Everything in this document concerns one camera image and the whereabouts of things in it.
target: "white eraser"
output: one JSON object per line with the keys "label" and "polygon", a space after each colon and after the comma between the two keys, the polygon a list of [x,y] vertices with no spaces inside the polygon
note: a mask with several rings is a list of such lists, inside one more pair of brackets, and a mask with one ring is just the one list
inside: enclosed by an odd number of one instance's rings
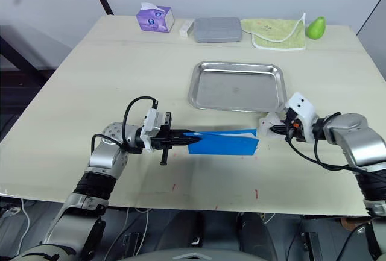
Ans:
{"label": "white eraser", "polygon": [[188,37],[193,30],[194,20],[186,20],[180,28],[180,36]]}

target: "white table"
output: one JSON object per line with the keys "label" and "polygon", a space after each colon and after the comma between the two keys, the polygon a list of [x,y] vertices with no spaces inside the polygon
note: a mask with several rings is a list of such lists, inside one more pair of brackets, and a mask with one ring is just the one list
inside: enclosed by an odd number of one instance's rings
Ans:
{"label": "white table", "polygon": [[[264,114],[197,110],[187,102],[194,66],[201,61],[271,63],[283,70],[288,96],[302,92],[320,116],[336,111],[365,115],[386,137],[381,105],[386,83],[349,27],[328,26],[306,51],[253,48],[248,34],[237,43],[195,43],[182,38],[177,19],[170,33],[141,31],[130,16],[104,16],[69,54],[0,144],[0,194],[64,201],[83,174],[90,138],[121,121],[141,95],[171,111],[173,128],[253,128]],[[149,102],[128,122],[142,124]],[[131,155],[110,199],[114,206],[251,212],[365,215],[350,172],[329,172],[301,159],[284,141],[260,137],[254,156],[169,153]],[[296,144],[311,155],[312,146]],[[321,158],[343,164],[337,146],[320,144]]]}

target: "floor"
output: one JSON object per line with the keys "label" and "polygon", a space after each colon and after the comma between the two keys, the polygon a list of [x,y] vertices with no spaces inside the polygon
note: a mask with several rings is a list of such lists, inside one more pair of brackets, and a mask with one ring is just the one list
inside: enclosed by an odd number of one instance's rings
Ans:
{"label": "floor", "polygon": [[[22,250],[36,246],[42,240],[48,229],[50,221],[55,217],[61,204],[26,201],[26,211],[31,218],[31,227],[27,233]],[[167,223],[178,210],[153,209],[149,212],[148,233],[145,238],[142,253],[154,250],[160,235]],[[236,212],[201,211],[204,214],[204,240],[203,247],[238,251],[239,244],[236,237]],[[120,238],[111,251],[108,261],[122,258],[125,251],[123,239],[130,232],[143,232],[146,213],[130,211],[128,224],[140,215],[136,223]],[[125,221],[126,209],[108,209],[103,217],[106,221],[106,229],[102,241],[93,260],[100,261],[116,235],[122,230]],[[285,260],[285,252],[297,231],[300,216],[276,214],[267,224],[276,248],[279,260]],[[22,212],[17,215],[0,218],[0,256],[14,256],[17,251],[20,237],[25,230],[27,222]],[[349,232],[342,228],[335,219],[317,219],[302,222],[302,231],[314,231],[318,233],[323,260],[335,260],[341,246]],[[291,250],[289,260],[309,260],[303,242],[297,236]],[[367,242],[364,233],[356,234],[350,240],[342,260],[372,260],[367,251]]]}

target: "green fruit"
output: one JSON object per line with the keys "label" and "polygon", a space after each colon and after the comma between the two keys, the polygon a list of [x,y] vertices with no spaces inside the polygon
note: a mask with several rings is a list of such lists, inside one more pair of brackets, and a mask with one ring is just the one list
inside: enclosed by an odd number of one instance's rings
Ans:
{"label": "green fruit", "polygon": [[309,24],[307,28],[307,36],[311,39],[319,39],[323,36],[324,31],[326,30],[326,18],[318,17],[313,23]]}

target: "gray plastic case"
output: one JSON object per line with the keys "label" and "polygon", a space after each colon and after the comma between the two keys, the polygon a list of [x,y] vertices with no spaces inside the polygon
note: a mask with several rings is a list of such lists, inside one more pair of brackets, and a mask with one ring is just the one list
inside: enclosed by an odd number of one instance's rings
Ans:
{"label": "gray plastic case", "polygon": [[237,42],[242,38],[240,19],[236,17],[197,18],[194,38],[198,43]]}

